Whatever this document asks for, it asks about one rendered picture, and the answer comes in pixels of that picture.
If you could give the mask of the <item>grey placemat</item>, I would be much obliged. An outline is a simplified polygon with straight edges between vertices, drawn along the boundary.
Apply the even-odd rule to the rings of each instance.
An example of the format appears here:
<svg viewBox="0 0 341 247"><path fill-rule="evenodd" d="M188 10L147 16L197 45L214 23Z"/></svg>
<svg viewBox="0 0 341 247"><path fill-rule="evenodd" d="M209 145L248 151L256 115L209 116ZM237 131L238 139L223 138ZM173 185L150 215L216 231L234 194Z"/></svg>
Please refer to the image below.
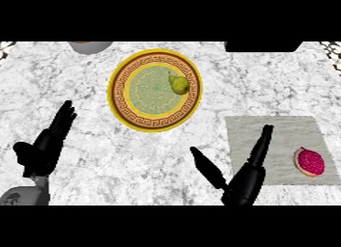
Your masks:
<svg viewBox="0 0 341 247"><path fill-rule="evenodd" d="M331 153L313 117L226 117L234 172L238 172L250 157L266 124L275 128L265 160L265 185L341 185ZM316 151L324 159L325 170L315 178L309 178L294 165L294 153L302 147Z"/></svg>

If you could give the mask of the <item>yellow patterned plate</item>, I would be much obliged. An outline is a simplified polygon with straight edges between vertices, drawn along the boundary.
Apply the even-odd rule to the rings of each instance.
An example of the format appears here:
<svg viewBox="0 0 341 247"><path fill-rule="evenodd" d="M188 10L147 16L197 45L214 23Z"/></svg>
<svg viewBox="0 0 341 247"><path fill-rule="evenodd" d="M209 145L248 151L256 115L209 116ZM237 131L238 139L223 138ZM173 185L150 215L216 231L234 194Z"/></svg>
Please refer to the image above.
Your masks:
<svg viewBox="0 0 341 247"><path fill-rule="evenodd" d="M178 95L169 75L191 82ZM135 53L117 66L107 82L107 102L114 117L144 132L167 131L192 116L201 102L203 82L195 64L179 52L148 49Z"/></svg>

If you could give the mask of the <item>green pear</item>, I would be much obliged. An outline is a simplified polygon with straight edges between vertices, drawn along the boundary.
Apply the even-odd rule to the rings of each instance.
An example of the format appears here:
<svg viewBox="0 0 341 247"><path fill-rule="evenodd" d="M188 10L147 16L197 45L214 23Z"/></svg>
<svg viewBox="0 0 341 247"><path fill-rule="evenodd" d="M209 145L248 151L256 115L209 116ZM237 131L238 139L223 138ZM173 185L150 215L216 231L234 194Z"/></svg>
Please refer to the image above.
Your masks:
<svg viewBox="0 0 341 247"><path fill-rule="evenodd" d="M191 82L186 77L169 75L172 90L178 95L185 95L191 89Z"/></svg>

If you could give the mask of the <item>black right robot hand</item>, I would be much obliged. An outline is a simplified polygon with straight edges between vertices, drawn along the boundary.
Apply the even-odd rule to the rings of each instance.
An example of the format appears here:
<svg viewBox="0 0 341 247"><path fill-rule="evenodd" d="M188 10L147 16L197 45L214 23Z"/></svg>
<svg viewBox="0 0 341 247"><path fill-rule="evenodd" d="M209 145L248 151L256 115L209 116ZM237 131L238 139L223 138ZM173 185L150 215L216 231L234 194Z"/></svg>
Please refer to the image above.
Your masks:
<svg viewBox="0 0 341 247"><path fill-rule="evenodd" d="M197 147L191 147L194 165L216 189L223 190L222 203L226 206L253 206L266 178L263 166L272 141L274 126L266 124L262 136L231 182Z"/></svg>

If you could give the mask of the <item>grey bowl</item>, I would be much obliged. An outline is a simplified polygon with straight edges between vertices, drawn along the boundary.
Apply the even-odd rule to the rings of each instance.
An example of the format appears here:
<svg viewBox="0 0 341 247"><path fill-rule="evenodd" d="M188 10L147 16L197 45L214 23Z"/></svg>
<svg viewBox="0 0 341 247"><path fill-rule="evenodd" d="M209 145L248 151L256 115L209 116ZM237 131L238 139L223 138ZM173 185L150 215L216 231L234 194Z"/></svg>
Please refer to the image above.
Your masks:
<svg viewBox="0 0 341 247"><path fill-rule="evenodd" d="M71 41L68 44L79 54L92 55L111 46L111 41Z"/></svg>

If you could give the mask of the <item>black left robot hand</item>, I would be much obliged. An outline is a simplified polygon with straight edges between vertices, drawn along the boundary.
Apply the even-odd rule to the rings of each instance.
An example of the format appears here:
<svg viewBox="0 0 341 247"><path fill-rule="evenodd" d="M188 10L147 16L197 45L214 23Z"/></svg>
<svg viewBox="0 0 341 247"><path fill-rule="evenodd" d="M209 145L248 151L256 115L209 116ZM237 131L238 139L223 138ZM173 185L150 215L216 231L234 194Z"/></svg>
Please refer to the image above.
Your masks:
<svg viewBox="0 0 341 247"><path fill-rule="evenodd" d="M18 163L24 166L23 176L26 178L46 177L52 174L61 157L64 139L76 116L71 101L67 100L51 126L42 130L34 143L17 142L14 144Z"/></svg>

